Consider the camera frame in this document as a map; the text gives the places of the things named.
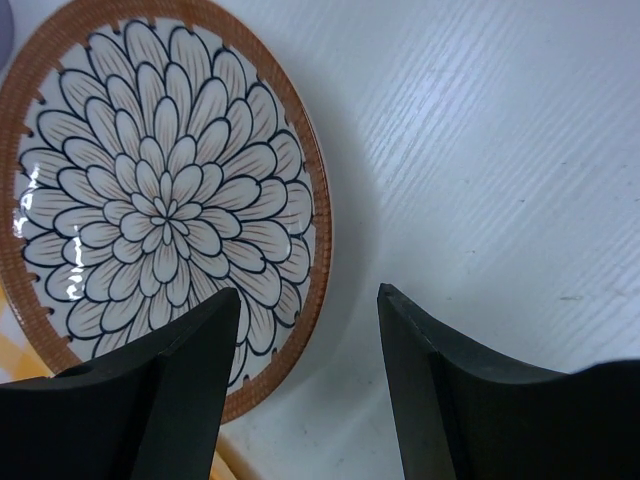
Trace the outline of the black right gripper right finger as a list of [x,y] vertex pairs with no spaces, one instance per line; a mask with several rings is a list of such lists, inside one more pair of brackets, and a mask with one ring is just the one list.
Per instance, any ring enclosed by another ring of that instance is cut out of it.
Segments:
[[395,286],[377,295],[408,479],[635,479],[639,364],[565,374],[492,350]]

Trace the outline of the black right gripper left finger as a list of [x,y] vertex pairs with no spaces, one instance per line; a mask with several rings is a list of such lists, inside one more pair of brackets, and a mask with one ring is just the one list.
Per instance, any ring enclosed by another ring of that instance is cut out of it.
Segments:
[[106,355],[2,385],[2,478],[208,478],[239,314],[224,288]]

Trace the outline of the yellow white checkered cloth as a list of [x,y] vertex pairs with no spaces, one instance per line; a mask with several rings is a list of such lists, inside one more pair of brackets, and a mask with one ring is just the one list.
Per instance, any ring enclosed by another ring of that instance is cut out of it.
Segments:
[[[48,377],[51,370],[27,340],[1,292],[1,382]],[[217,441],[210,479],[259,479],[259,475],[231,443],[220,436]]]

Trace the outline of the floral patterned ceramic plate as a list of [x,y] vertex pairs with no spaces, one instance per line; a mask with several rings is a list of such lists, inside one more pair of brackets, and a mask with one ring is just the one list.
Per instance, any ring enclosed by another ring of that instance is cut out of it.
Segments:
[[332,248],[307,112],[222,7],[71,1],[15,57],[1,89],[1,279],[51,371],[233,288],[230,422],[301,356]]

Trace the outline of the lilac plastic cup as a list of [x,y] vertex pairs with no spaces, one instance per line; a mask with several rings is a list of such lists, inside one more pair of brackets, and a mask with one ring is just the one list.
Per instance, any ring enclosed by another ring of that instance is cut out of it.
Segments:
[[11,4],[0,0],[0,69],[9,62],[14,47],[15,22]]

